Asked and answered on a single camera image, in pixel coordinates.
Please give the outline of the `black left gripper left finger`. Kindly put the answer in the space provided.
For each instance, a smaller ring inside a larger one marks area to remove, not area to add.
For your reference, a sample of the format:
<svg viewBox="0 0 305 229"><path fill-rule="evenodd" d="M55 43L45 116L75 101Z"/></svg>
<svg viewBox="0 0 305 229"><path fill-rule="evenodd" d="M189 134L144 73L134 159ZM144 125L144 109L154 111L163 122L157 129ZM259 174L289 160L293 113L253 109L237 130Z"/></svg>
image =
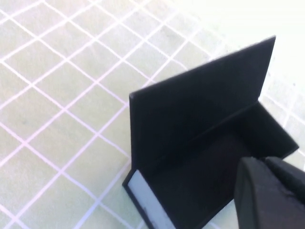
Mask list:
<svg viewBox="0 0 305 229"><path fill-rule="evenodd" d="M276 178L263 159L243 157L234 190L241 229L303 229L305 205Z"/></svg>

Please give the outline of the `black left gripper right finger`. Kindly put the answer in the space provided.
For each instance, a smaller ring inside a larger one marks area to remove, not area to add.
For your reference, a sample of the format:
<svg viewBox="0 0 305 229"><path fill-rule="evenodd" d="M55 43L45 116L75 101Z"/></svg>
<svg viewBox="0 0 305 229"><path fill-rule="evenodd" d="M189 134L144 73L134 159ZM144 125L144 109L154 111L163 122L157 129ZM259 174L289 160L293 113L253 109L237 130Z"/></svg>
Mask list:
<svg viewBox="0 0 305 229"><path fill-rule="evenodd" d="M266 157L264 163L285 188L304 205L305 172L275 156Z"/></svg>

